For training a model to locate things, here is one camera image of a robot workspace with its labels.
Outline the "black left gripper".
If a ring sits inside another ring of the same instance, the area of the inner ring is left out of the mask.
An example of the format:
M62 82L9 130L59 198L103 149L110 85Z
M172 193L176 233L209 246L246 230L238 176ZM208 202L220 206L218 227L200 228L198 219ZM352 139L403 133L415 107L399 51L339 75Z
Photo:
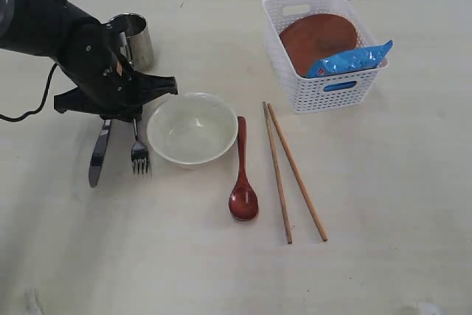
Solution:
M112 49L103 25L85 24L71 34L57 57L75 89L54 96L54 109L76 111L105 119L129 121L143 105L166 94L178 94L174 77L147 75Z

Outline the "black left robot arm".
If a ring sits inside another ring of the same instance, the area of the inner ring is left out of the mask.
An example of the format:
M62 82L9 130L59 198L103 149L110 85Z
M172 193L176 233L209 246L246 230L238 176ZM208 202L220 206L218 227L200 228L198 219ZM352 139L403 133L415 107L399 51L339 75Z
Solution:
M150 101L177 94L174 77L147 75L123 55L128 28L118 18L102 23L68 0L1 0L1 48L51 58L76 85L54 97L61 114L130 122Z

